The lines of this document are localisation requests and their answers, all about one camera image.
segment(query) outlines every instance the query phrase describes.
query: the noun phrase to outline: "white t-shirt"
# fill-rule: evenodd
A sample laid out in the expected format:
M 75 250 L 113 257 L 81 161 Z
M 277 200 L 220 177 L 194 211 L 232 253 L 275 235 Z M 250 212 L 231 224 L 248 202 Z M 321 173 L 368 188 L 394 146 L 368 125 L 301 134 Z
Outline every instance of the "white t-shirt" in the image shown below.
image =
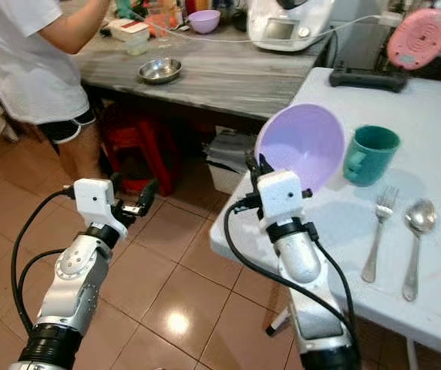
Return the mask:
M 37 33 L 61 14 L 57 0 L 0 0 L 0 99 L 13 119 L 48 123 L 89 109 L 69 55 Z

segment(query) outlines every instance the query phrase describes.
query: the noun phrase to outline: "fork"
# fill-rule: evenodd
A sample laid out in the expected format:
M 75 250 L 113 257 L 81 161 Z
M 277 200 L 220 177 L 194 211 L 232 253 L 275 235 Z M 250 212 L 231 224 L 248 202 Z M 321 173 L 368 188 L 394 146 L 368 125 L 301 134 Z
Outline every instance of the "fork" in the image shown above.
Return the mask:
M 369 252 L 368 260 L 361 273 L 362 280 L 368 283 L 375 281 L 376 256 L 380 240 L 382 239 L 383 224 L 390 216 L 392 216 L 393 207 L 396 204 L 398 193 L 399 189 L 396 187 L 386 187 L 383 193 L 376 198 L 375 214 L 378 218 L 378 226 L 376 227 L 375 240 L 373 241 L 372 249 Z

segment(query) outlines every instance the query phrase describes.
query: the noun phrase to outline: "spoon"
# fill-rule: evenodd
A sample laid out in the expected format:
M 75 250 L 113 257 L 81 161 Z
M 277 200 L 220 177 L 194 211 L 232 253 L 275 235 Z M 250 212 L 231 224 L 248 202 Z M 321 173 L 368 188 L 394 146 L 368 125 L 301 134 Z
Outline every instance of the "spoon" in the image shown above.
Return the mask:
M 406 211 L 406 225 L 414 234 L 412 255 L 402 286 L 402 295 L 407 301 L 414 301 L 418 295 L 418 262 L 421 235 L 429 233 L 436 222 L 436 212 L 429 199 L 420 199 Z

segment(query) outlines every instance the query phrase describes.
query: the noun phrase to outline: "white table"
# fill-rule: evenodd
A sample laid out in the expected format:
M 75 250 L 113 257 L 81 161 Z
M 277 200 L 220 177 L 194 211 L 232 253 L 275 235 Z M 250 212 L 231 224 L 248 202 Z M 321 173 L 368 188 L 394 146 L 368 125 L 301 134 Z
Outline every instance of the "white table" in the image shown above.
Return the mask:
M 373 124 L 396 131 L 402 145 L 384 177 L 371 187 L 347 183 L 339 171 L 315 196 L 306 200 L 307 220 L 315 222 L 321 242 L 343 268 L 352 289 L 356 313 L 441 352 L 441 82 L 412 79 L 400 93 L 350 87 L 332 88 L 330 69 L 316 68 L 293 100 L 317 103 L 331 110 L 344 127 L 347 141 L 355 128 Z M 379 248 L 377 278 L 367 284 L 361 270 L 376 226 L 374 201 L 385 185 L 400 189 L 396 212 L 385 226 Z M 227 205 L 251 191 L 248 176 Z M 422 239 L 419 296 L 402 298 L 402 281 L 412 250 L 412 234 L 403 222 L 405 209 L 420 197 L 433 201 L 439 221 Z M 212 249 L 235 259 L 222 228 L 224 210 L 210 231 Z M 231 233 L 242 253 L 276 271 L 276 257 L 254 210 L 233 215 Z M 337 275 L 332 291 L 344 304 Z

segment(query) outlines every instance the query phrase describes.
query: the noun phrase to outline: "purple bowl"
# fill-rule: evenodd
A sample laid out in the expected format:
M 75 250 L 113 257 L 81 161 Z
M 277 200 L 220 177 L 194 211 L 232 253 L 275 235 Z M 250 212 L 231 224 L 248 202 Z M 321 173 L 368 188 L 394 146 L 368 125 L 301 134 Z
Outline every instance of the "purple bowl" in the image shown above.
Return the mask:
M 255 153 L 275 170 L 292 170 L 303 189 L 316 193 L 340 167 L 344 133 L 322 106 L 298 104 L 272 116 L 258 135 Z
M 200 10 L 188 15 L 191 27 L 198 33 L 212 32 L 219 25 L 221 12 L 218 10 Z

